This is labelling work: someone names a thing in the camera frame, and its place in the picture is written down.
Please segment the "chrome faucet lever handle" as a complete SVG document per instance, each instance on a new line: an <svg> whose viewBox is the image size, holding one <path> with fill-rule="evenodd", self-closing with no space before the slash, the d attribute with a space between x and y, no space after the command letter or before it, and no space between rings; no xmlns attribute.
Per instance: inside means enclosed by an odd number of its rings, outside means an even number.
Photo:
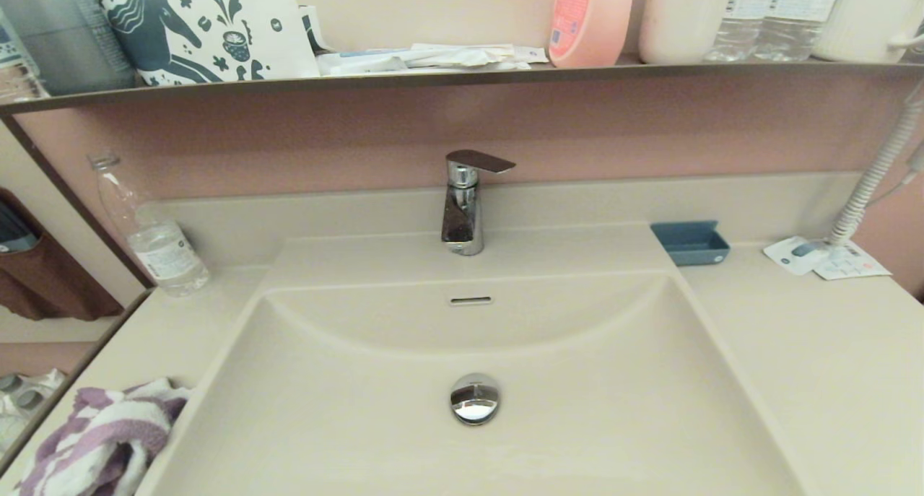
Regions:
<svg viewBox="0 0 924 496"><path fill-rule="evenodd" d="M494 174L507 173L517 166L517 164L505 160L505 158L469 149L452 151L446 155L446 160L453 167L472 168L472 170Z"/></svg>

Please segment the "purple white striped towel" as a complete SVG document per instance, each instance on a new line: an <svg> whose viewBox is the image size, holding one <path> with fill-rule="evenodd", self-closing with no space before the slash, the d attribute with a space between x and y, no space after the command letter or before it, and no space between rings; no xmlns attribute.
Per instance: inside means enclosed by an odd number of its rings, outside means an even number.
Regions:
<svg viewBox="0 0 924 496"><path fill-rule="evenodd" d="M135 496L192 394L169 378L80 388L9 496Z"/></svg>

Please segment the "chrome faucet body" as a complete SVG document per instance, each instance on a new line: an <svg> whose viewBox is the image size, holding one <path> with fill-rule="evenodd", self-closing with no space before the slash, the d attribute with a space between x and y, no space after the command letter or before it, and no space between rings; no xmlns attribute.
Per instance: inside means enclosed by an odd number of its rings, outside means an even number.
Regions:
<svg viewBox="0 0 924 496"><path fill-rule="evenodd" d="M484 248L476 168L448 161L441 240L450 252L475 256Z"/></svg>

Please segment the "cream ceramic sink basin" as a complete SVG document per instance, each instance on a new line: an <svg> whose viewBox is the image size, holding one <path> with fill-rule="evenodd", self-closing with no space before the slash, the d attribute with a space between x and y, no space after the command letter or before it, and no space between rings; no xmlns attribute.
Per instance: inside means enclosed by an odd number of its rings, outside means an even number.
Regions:
<svg viewBox="0 0 924 496"><path fill-rule="evenodd" d="M458 422L483 373L500 410ZM290 240L139 496L816 496L638 225Z"/></svg>

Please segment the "chrome drain stopper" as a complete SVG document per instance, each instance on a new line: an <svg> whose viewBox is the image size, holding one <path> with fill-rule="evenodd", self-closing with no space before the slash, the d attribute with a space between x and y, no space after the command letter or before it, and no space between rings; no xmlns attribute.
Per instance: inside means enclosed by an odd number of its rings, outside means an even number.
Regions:
<svg viewBox="0 0 924 496"><path fill-rule="evenodd" d="M500 384L483 373L463 375L453 384L450 409L453 416L466 426L482 426L495 418L500 410Z"/></svg>

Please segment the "white tube blue stripe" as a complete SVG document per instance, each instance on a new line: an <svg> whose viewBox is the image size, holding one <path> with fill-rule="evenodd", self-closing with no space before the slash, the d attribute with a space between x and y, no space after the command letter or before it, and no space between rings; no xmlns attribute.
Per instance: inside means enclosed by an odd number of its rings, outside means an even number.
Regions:
<svg viewBox="0 0 924 496"><path fill-rule="evenodd" d="M327 53L315 55L315 62L323 76L386 74L409 69L405 62L405 56L409 53L409 50Z"/></svg>

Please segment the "blue plastic soap dish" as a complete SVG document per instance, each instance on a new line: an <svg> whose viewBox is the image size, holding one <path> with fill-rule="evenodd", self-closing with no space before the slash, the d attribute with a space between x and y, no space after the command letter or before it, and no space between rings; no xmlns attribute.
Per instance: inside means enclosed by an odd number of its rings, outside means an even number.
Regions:
<svg viewBox="0 0 924 496"><path fill-rule="evenodd" d="M650 224L650 229L679 268L719 264L731 252L716 220L660 222Z"/></svg>

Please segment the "pink lotion bottle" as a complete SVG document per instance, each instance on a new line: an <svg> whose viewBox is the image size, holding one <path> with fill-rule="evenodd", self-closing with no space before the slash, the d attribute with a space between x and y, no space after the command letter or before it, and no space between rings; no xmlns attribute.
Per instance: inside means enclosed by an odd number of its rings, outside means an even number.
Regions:
<svg viewBox="0 0 924 496"><path fill-rule="evenodd" d="M633 0L554 0L548 54L557 68L611 67L626 44Z"/></svg>

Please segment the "white horse print bag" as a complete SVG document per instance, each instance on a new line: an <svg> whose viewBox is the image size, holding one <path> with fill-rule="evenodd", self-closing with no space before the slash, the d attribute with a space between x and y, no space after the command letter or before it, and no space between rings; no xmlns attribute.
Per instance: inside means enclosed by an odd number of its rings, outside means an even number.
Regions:
<svg viewBox="0 0 924 496"><path fill-rule="evenodd" d="M96 0L145 84L320 75L297 0Z"/></svg>

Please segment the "white card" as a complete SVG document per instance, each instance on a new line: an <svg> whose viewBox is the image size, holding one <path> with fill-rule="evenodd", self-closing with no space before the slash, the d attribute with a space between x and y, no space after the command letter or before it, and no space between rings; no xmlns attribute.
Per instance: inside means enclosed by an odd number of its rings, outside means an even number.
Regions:
<svg viewBox="0 0 924 496"><path fill-rule="evenodd" d="M809 240L801 236L780 240L763 249L766 257L796 276L804 276L829 261L832 247L825 240Z"/></svg>

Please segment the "clear plastic water bottle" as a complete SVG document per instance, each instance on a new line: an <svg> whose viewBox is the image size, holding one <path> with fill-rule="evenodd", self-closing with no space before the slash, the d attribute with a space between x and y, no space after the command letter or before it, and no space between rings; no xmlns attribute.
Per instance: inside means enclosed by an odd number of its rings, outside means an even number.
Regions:
<svg viewBox="0 0 924 496"><path fill-rule="evenodd" d="M754 48L760 61L805 61L836 0L772 0Z"/></svg>
<svg viewBox="0 0 924 496"><path fill-rule="evenodd" d="M737 62L749 58L771 1L727 0L722 22L704 61Z"/></svg>

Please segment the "white printed leaflet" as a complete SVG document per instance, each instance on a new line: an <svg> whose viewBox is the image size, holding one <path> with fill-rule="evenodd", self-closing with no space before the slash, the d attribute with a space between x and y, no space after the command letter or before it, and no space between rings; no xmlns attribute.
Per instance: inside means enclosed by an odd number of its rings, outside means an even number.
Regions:
<svg viewBox="0 0 924 496"><path fill-rule="evenodd" d="M829 247L828 257L813 272L825 280L892 276L878 260L851 240L843 246Z"/></svg>

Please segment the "gray pouch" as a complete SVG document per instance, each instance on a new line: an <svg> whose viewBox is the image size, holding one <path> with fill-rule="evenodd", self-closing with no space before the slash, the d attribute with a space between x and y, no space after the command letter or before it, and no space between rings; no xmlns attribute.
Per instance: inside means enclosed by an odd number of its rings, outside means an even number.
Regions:
<svg viewBox="0 0 924 496"><path fill-rule="evenodd" d="M53 97L136 85L98 0L0 0L0 10Z"/></svg>

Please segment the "white ribbed mug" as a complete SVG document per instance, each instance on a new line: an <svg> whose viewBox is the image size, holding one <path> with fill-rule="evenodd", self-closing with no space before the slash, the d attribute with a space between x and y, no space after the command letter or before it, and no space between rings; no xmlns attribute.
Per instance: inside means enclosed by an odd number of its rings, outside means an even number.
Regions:
<svg viewBox="0 0 924 496"><path fill-rule="evenodd" d="M811 55L822 61L897 63L924 48L924 0L836 0Z"/></svg>

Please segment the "brown wall shelf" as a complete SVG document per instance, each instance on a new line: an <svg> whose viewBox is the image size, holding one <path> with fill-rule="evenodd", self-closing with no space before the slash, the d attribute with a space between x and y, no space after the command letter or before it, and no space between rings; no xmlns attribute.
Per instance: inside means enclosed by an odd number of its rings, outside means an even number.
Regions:
<svg viewBox="0 0 924 496"><path fill-rule="evenodd" d="M183 86L143 86L125 90L86 92L30 99L0 105L0 118L89 107L89 105L152 102L165 99L203 97L242 97L260 92L304 92L316 90L363 90L416 88L430 86L479 86L506 84L560 84L560 82L613 82L618 79L677 76L720 75L786 75L811 76L881 76L889 79L924 76L924 64L914 63L848 63L833 61L759 62L690 65L653 65L633 59L620 61L613 67L559 69L549 65L517 71L462 72L462 74L363 74L331 76L317 79L257 79L257 81L221 82L221 84L191 84Z"/></svg>

